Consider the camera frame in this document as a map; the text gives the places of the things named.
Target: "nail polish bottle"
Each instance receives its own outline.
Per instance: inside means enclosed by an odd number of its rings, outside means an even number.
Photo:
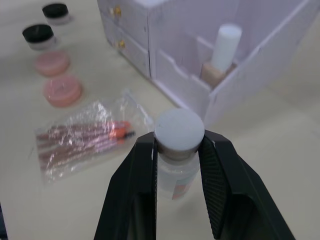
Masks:
[[[213,56],[210,62],[202,65],[201,79],[215,88],[236,68],[233,63],[242,29],[235,24],[223,24],[218,32]]]
[[[200,169],[198,147],[205,135],[203,121],[190,110],[169,110],[157,119],[154,135],[158,144],[158,195],[180,199]]]

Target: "plastic bag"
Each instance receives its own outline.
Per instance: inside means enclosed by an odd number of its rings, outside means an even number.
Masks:
[[[129,91],[98,100],[35,131],[40,168],[48,182],[90,165],[97,156],[132,147],[154,128]]]

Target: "white drawer organizer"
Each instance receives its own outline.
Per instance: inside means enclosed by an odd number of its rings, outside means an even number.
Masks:
[[[98,0],[98,5],[109,42],[124,41],[119,51],[206,126],[279,76],[320,10],[320,0]],[[238,66],[211,89],[199,76],[224,23],[243,29]],[[119,38],[118,31],[131,37]]]

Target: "drawer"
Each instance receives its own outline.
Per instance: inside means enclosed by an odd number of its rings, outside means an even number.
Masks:
[[[144,76],[150,77],[149,51],[122,31],[108,17],[101,15],[109,43],[118,49]]]
[[[134,1],[97,0],[100,12],[149,49],[147,9]]]

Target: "pink powder compact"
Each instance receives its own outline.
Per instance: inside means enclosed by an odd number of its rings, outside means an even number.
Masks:
[[[64,51],[50,51],[35,60],[35,69],[46,77],[62,74],[70,65],[70,58]]]
[[[81,97],[82,87],[74,76],[62,75],[44,84],[43,95],[52,106],[68,107]]]

